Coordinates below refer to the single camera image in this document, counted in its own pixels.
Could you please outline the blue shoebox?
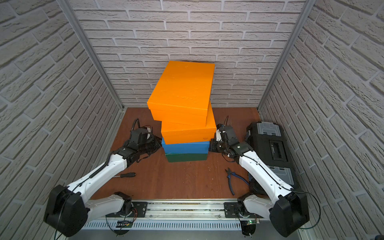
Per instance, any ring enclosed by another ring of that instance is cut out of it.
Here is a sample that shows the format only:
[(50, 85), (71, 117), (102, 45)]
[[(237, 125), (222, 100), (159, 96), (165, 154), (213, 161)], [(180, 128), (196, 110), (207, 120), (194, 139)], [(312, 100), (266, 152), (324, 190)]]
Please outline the blue shoebox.
[(162, 146), (166, 154), (207, 154), (210, 142), (196, 142), (183, 144), (169, 144), (162, 139)]

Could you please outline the orange shoebox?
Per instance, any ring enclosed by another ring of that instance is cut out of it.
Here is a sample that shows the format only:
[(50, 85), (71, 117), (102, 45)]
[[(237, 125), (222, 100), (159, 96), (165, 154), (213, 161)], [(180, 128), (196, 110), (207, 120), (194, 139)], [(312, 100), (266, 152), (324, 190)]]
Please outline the orange shoebox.
[(153, 119), (204, 127), (214, 70), (215, 64), (168, 62), (147, 101)]
[(165, 143), (183, 144), (208, 142), (214, 138), (217, 127), (212, 110), (212, 105), (209, 103), (208, 116), (205, 127), (197, 127), (191, 125), (176, 124), (170, 122), (162, 122), (161, 133)]

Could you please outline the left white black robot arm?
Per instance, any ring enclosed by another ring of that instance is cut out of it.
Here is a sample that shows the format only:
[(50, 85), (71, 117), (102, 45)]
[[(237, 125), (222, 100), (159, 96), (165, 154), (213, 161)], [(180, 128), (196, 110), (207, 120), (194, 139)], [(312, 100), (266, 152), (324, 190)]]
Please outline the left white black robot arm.
[(161, 147), (162, 138), (155, 136), (150, 128), (132, 130), (130, 138), (119, 149), (111, 151), (103, 164), (77, 181), (51, 190), (44, 222), (71, 237), (97, 218), (114, 213), (129, 216), (134, 211), (130, 196), (116, 192), (103, 199), (91, 197), (118, 173), (138, 163), (140, 157), (147, 158)]

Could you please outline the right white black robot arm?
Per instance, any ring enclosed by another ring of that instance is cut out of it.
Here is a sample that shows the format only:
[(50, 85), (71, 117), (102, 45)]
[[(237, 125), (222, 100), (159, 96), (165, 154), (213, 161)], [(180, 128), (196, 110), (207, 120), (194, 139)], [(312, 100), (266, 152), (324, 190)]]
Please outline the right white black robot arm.
[(310, 220), (307, 195), (279, 178), (246, 142), (240, 142), (231, 126), (218, 124), (210, 143), (211, 152), (234, 159), (247, 170), (269, 196), (269, 200), (250, 195), (243, 206), (250, 214), (269, 220), (276, 231), (288, 237)]

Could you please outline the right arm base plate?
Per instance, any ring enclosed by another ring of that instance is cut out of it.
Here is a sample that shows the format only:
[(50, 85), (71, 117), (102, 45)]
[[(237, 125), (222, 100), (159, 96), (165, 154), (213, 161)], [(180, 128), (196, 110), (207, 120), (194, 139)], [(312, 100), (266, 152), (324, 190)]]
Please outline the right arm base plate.
[(249, 213), (243, 204), (239, 202), (224, 202), (224, 213), (226, 219), (256, 219), (261, 216)]

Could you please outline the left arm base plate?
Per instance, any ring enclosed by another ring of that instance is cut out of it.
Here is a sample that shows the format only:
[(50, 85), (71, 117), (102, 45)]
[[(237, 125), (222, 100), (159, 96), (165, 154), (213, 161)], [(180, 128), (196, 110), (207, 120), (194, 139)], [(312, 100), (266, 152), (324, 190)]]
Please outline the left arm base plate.
[(133, 218), (134, 216), (137, 216), (137, 218), (144, 218), (146, 215), (147, 206), (148, 202), (133, 201), (131, 202), (131, 206), (129, 206), (127, 209), (123, 207), (123, 209), (118, 213), (108, 214), (107, 218)]

